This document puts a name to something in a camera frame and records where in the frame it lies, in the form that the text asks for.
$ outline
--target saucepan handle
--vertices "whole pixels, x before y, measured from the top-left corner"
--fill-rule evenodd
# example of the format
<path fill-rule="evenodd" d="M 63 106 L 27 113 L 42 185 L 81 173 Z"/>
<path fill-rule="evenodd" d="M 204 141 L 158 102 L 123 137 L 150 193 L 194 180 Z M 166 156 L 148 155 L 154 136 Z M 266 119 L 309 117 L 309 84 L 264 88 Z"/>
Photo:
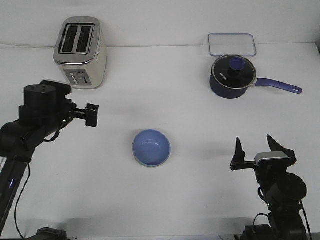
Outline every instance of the saucepan handle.
<path fill-rule="evenodd" d="M 256 87 L 269 86 L 277 89 L 282 89 L 294 94 L 301 94 L 302 89 L 298 86 L 293 86 L 284 82 L 268 79 L 268 78 L 258 78 L 255 83 Z"/>

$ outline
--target cream toaster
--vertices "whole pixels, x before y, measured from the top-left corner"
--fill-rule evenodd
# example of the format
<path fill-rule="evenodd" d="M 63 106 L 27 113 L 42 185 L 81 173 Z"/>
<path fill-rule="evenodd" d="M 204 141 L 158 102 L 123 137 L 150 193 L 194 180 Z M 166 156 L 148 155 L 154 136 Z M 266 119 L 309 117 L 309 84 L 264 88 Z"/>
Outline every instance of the cream toaster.
<path fill-rule="evenodd" d="M 53 59 L 73 88 L 97 88 L 107 65 L 107 46 L 99 20 L 75 16 L 64 21 Z"/>

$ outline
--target white wall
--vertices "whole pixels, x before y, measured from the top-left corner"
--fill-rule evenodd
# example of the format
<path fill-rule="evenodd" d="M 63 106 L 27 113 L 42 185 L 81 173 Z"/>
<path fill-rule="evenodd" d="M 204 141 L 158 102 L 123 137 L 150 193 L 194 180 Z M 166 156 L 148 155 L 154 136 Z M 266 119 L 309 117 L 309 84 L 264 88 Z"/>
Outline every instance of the white wall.
<path fill-rule="evenodd" d="M 320 42 L 320 0 L 7 0 L 0 42 L 53 46 L 72 16 L 98 18 L 109 47 L 202 45 L 209 33 Z"/>

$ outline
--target lid knob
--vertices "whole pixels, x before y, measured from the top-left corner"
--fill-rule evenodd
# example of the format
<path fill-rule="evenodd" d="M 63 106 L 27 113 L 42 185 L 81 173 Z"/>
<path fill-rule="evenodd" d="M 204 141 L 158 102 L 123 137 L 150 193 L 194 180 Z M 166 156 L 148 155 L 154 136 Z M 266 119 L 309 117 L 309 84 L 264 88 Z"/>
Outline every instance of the lid knob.
<path fill-rule="evenodd" d="M 229 66 L 235 71 L 241 71 L 245 68 L 246 61 L 239 56 L 235 56 L 230 59 Z"/>

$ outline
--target blue saucepan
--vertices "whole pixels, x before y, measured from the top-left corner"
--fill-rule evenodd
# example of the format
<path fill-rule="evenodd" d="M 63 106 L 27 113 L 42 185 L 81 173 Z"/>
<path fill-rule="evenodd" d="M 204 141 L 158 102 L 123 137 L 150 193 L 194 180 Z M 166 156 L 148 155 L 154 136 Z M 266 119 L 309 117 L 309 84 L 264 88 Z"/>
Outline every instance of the blue saucepan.
<path fill-rule="evenodd" d="M 270 86 L 294 94 L 302 93 L 302 89 L 298 86 L 268 78 L 257 78 L 255 66 L 242 56 L 224 55 L 213 63 L 210 86 L 220 97 L 225 99 L 239 98 L 251 85 L 256 87 Z"/>

